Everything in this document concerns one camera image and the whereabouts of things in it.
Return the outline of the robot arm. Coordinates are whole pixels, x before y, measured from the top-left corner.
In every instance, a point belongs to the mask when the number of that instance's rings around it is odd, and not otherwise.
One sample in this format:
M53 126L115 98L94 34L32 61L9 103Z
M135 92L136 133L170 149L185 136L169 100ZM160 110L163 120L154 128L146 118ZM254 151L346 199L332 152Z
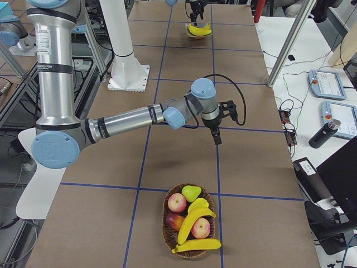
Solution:
M74 112L72 31L84 24L83 1L27 1L35 26L41 117L31 151L51 169L73 164L80 151L98 141L141 127L168 123L173 129L201 116L216 144L221 144L221 105L213 82L200 78L182 100L170 99L115 116L79 119Z

